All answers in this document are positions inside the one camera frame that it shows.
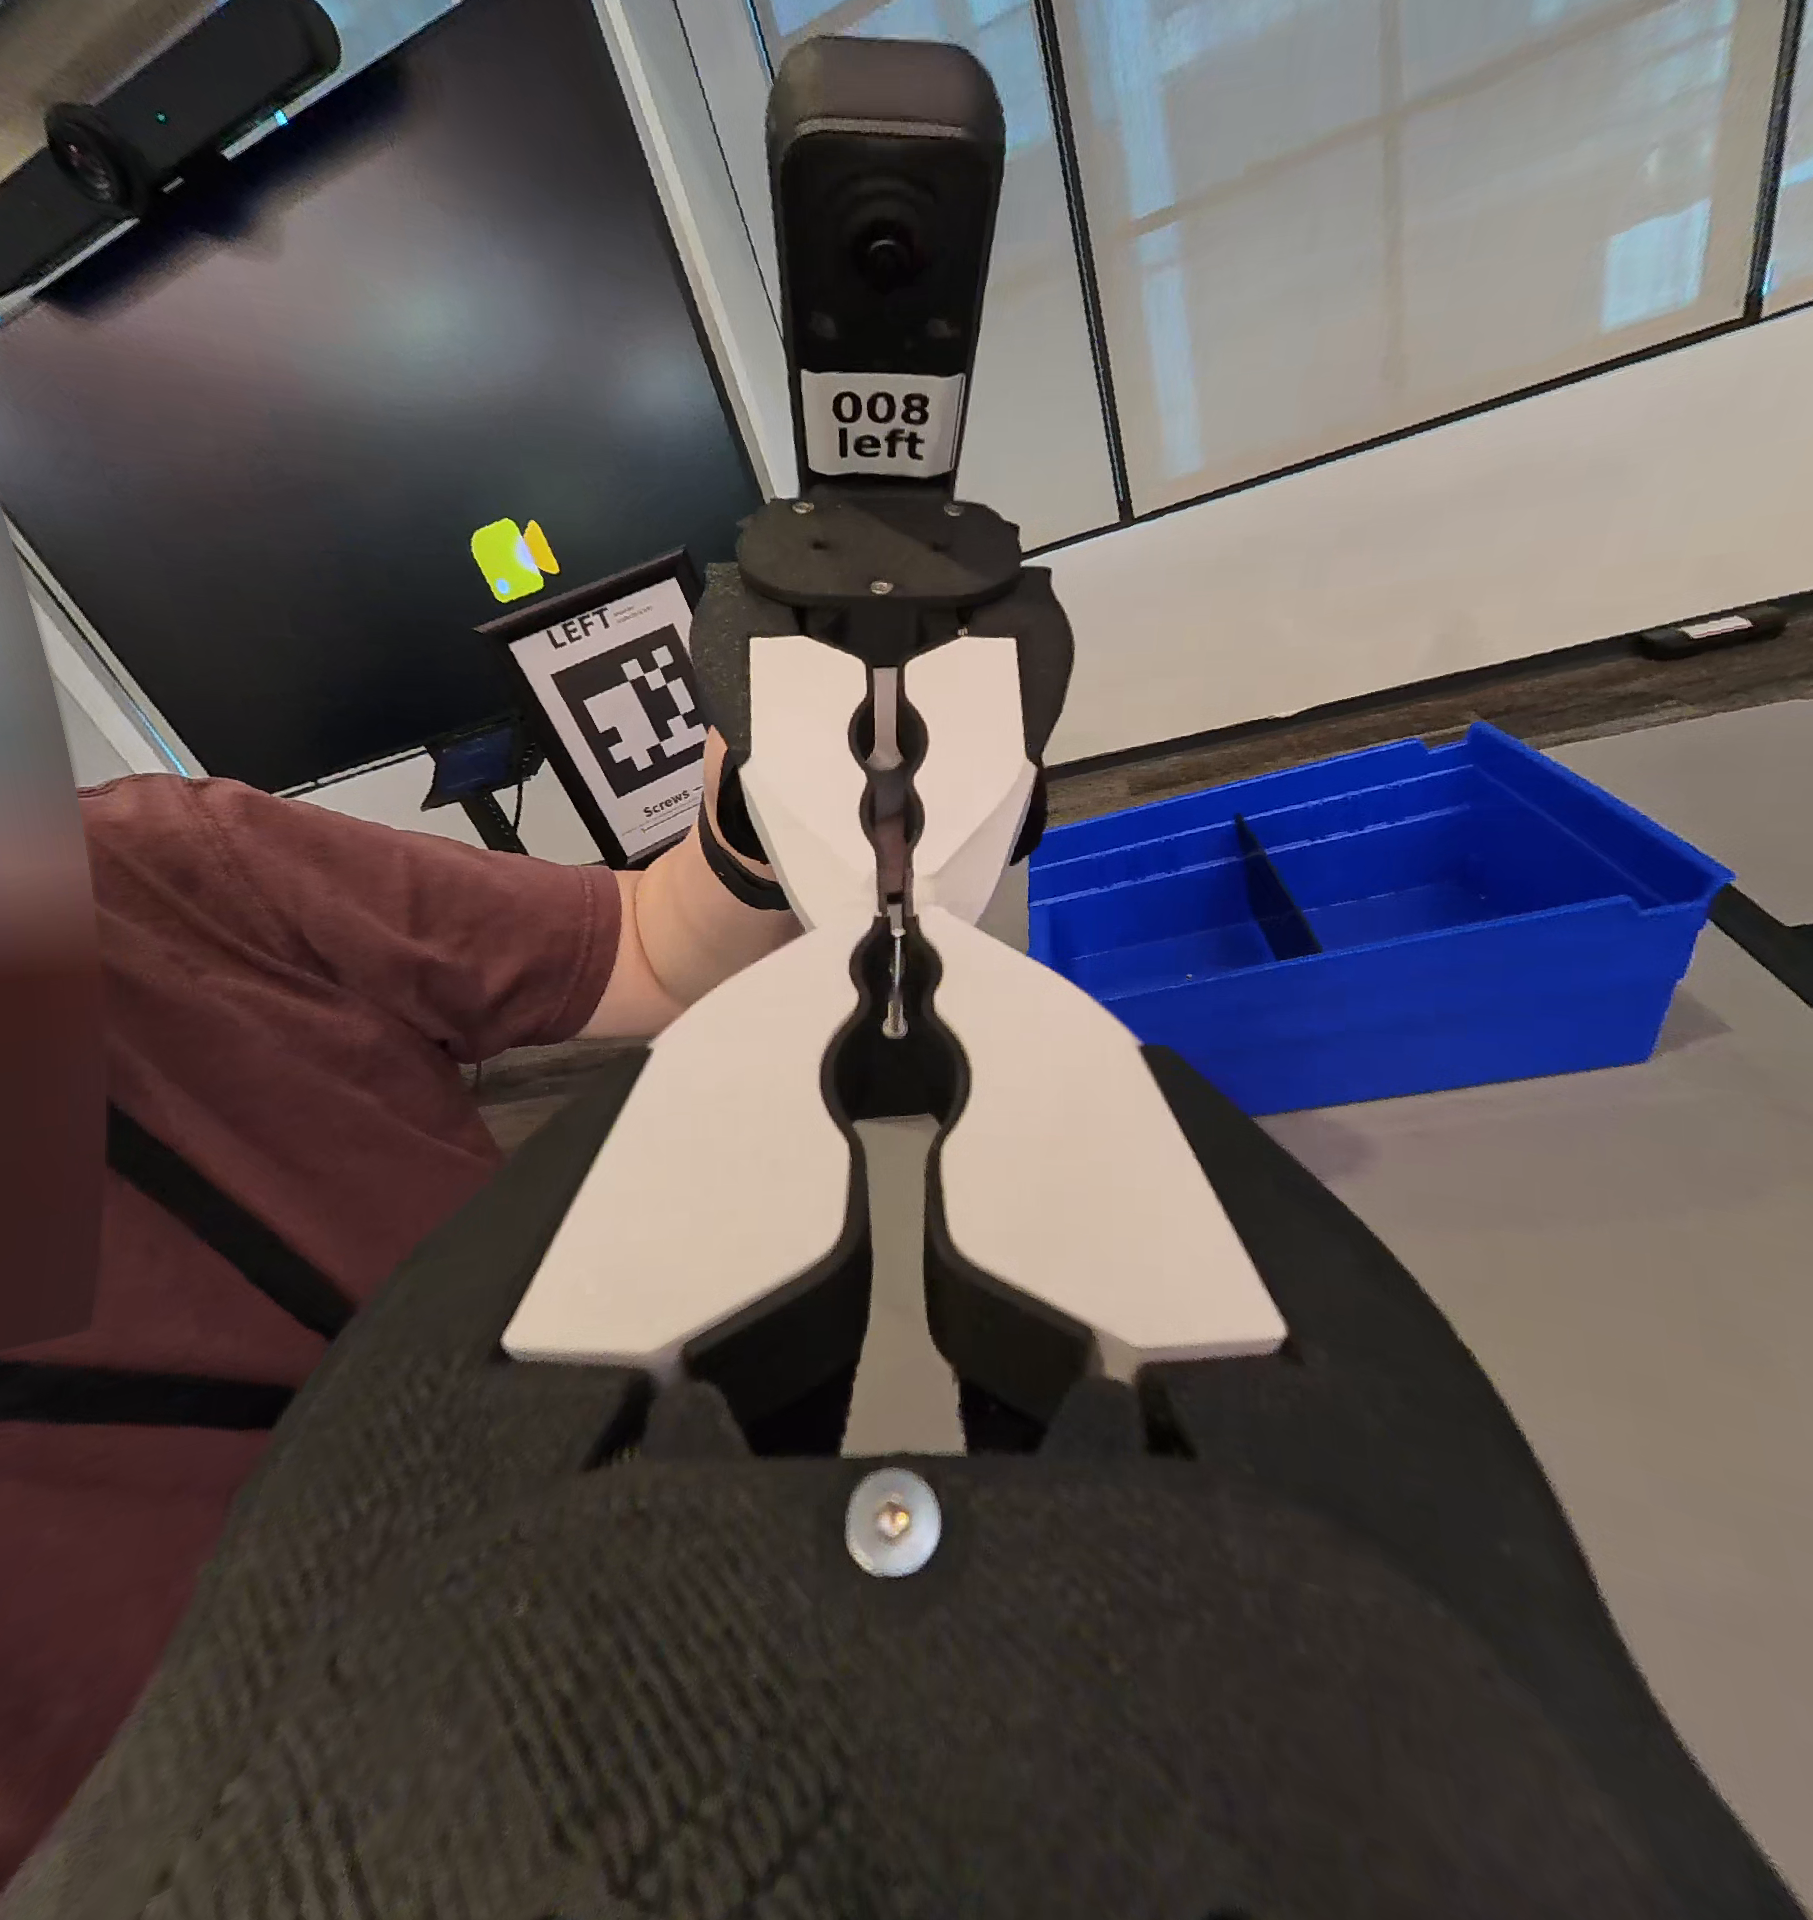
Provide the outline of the black framed marker sign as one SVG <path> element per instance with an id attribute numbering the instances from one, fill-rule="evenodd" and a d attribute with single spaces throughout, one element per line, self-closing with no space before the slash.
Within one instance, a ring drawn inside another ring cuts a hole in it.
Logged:
<path id="1" fill-rule="evenodd" d="M 699 595 L 692 555 L 674 549 L 476 628 L 614 869 L 697 831 L 706 724 L 688 643 Z"/>

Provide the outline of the blue divided plastic bin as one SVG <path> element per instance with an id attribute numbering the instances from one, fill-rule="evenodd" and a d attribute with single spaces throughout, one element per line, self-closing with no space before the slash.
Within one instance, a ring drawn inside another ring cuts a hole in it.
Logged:
<path id="1" fill-rule="evenodd" d="M 1324 951 L 1276 960 L 1244 815 Z M 1727 867 L 1492 724 L 1053 824 L 1030 952 L 1252 1115 L 1635 1066 Z"/>

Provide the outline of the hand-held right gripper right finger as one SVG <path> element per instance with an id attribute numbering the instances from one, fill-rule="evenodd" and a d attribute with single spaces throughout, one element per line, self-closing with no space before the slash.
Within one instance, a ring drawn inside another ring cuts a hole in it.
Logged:
<path id="1" fill-rule="evenodd" d="M 926 1297 L 956 1373 L 1272 1356 L 1281 1315 L 1147 1052 L 1087 993 L 938 906 L 917 923 Z"/>

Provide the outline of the person's left forearm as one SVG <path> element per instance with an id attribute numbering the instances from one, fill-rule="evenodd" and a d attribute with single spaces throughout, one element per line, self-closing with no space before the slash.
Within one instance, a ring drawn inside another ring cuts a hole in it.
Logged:
<path id="1" fill-rule="evenodd" d="M 728 739 L 709 728 L 701 804 L 728 760 Z M 601 1040 L 653 1039 L 716 986 L 802 933 L 793 913 L 757 913 L 706 867 L 696 828 L 648 867 L 621 871 L 621 931 L 605 990 L 585 1025 Z"/>

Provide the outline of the large paned window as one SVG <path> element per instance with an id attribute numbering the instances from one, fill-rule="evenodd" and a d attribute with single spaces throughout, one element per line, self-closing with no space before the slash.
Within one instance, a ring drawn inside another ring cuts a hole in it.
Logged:
<path id="1" fill-rule="evenodd" d="M 991 399 L 1196 494 L 1813 301 L 1813 2 L 749 4 L 963 44 L 1007 110 Z"/>

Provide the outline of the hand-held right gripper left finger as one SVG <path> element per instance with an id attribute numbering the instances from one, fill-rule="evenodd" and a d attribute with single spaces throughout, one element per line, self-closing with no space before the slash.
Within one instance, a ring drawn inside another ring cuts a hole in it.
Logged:
<path id="1" fill-rule="evenodd" d="M 860 1007 L 865 914 L 831 914 L 709 993 L 649 1047 L 502 1335 L 517 1360 L 709 1373 L 831 1370 L 865 1320 L 869 1202 L 825 1093 Z"/>

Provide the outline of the black bin divider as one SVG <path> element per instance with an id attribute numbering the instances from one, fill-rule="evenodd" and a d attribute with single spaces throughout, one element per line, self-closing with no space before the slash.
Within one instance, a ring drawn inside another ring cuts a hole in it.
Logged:
<path id="1" fill-rule="evenodd" d="M 1298 960 L 1324 951 L 1304 906 L 1283 880 L 1272 854 L 1244 815 L 1232 817 L 1247 888 L 1247 904 L 1275 960 Z"/>

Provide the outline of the black flat remote device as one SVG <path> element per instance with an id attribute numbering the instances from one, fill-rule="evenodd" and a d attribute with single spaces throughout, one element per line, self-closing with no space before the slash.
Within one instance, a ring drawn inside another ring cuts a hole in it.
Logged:
<path id="1" fill-rule="evenodd" d="M 1788 626 L 1791 612 L 1784 607 L 1748 605 L 1646 628 L 1632 637 L 1632 646 L 1644 658 L 1688 659 L 1772 641 L 1781 637 Z"/>

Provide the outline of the large black wall screen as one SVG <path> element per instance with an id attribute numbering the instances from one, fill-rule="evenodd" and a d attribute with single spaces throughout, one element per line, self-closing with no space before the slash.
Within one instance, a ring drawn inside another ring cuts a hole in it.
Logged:
<path id="1" fill-rule="evenodd" d="M 273 794 L 509 706 L 474 535 L 541 597 L 761 500 L 591 4 L 454 8 L 0 325 L 7 515 Z"/>

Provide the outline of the person in maroon shirt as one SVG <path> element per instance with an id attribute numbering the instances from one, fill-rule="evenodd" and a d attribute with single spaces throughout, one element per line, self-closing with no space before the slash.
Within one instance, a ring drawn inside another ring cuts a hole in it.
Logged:
<path id="1" fill-rule="evenodd" d="M 111 1169 L 92 1325 L 0 1356 L 0 1889 L 101 1760 L 331 1335 L 499 1167 L 463 1069 L 594 1016 L 599 867 L 221 780 L 79 794 Z"/>

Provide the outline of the black wrist band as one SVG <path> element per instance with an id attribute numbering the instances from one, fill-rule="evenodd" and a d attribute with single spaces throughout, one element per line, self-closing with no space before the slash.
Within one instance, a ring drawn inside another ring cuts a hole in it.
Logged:
<path id="1" fill-rule="evenodd" d="M 701 804 L 697 821 L 706 867 L 744 906 L 757 913 L 789 913 L 792 902 L 759 835 L 733 759 L 725 760 L 709 798 L 710 804 Z"/>

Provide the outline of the small dark touch panel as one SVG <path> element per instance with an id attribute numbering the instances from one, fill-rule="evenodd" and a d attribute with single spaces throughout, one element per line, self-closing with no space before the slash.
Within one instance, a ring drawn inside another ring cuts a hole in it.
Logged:
<path id="1" fill-rule="evenodd" d="M 537 771 L 540 749 L 520 723 L 502 721 L 440 737 L 427 746 L 431 787 L 422 810 L 519 790 Z"/>

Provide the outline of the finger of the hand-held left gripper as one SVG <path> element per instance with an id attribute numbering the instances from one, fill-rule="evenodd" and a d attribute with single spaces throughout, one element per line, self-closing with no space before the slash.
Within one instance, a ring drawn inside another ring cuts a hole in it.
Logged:
<path id="1" fill-rule="evenodd" d="M 913 772 L 914 916 L 921 931 L 942 914 L 980 926 L 1036 790 L 1018 643 L 956 637 L 904 666 L 903 693 L 924 732 Z"/>
<path id="2" fill-rule="evenodd" d="M 752 637 L 747 666 L 739 780 L 755 833 L 802 927 L 858 946 L 883 914 L 853 737 L 869 669 L 805 635 Z"/>

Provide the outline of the black video conference bar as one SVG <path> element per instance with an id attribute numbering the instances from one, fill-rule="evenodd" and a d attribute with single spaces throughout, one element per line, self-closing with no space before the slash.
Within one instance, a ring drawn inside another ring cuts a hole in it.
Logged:
<path id="1" fill-rule="evenodd" d="M 97 102 L 55 102 L 0 180 L 0 301 L 56 276 L 180 180 L 331 79 L 342 60 L 315 2 L 225 2 Z"/>

